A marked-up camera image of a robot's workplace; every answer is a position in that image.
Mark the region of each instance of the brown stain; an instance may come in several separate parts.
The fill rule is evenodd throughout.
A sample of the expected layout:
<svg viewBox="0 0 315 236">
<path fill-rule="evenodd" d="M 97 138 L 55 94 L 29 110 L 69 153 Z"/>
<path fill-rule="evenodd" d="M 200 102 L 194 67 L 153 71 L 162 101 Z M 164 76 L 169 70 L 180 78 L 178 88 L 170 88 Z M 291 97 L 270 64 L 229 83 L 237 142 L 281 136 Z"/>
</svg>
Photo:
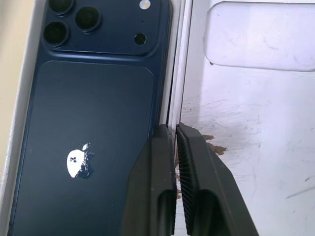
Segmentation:
<svg viewBox="0 0 315 236">
<path fill-rule="evenodd" d="M 203 138 L 205 140 L 212 140 L 214 138 L 213 135 L 203 135 Z M 213 145 L 211 143 L 207 142 L 208 147 L 214 151 L 217 155 L 223 155 L 224 152 L 226 151 L 226 147 L 222 147 L 222 146 L 217 146 L 217 145 Z"/>
<path fill-rule="evenodd" d="M 213 137 L 213 135 L 203 135 L 203 138 L 205 139 L 205 140 L 212 140 L 212 139 L 214 139 L 215 137 Z"/>
</svg>

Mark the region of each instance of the camera flash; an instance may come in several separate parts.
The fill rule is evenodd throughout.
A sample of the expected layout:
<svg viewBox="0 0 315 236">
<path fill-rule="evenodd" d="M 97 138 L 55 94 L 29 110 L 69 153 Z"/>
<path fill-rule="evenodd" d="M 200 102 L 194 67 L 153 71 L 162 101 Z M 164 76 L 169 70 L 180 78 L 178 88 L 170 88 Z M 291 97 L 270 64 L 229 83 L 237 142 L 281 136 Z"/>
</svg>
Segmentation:
<svg viewBox="0 0 315 236">
<path fill-rule="evenodd" d="M 140 2 L 140 8 L 141 8 L 142 10 L 146 10 L 146 9 L 148 9 L 150 6 L 151 6 L 151 2 L 150 2 L 149 0 L 142 0 L 142 1 Z"/>
</svg>

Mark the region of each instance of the apple logo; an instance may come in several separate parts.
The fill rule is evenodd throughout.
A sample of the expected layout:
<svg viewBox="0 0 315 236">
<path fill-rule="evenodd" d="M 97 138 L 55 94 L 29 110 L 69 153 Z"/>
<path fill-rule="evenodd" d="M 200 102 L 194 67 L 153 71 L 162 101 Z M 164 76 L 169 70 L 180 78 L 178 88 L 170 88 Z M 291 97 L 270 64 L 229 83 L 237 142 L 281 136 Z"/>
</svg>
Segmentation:
<svg viewBox="0 0 315 236">
<path fill-rule="evenodd" d="M 81 150 L 73 150 L 67 158 L 68 172 L 72 178 L 89 178 L 93 173 L 91 158 L 94 154 L 91 151 L 91 144 L 84 144 Z"/>
</svg>

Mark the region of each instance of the blue smartphone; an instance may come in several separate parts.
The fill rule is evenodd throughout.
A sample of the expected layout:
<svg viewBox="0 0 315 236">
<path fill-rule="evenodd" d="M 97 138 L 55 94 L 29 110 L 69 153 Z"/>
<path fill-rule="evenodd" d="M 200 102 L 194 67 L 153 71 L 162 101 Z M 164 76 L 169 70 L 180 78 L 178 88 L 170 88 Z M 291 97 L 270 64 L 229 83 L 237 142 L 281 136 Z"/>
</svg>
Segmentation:
<svg viewBox="0 0 315 236">
<path fill-rule="evenodd" d="M 158 125 L 170 19 L 168 0 L 47 0 L 9 235 L 121 234 L 130 170 Z"/>
</svg>

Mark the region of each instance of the beige surface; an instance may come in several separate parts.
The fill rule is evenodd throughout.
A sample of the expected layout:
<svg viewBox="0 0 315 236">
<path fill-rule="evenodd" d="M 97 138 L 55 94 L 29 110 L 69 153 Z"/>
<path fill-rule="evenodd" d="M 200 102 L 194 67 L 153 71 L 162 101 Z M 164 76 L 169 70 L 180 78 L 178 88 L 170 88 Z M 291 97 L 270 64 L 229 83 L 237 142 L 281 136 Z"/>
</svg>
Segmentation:
<svg viewBox="0 0 315 236">
<path fill-rule="evenodd" d="M 0 0 L 0 179 L 33 0 Z"/>
</svg>

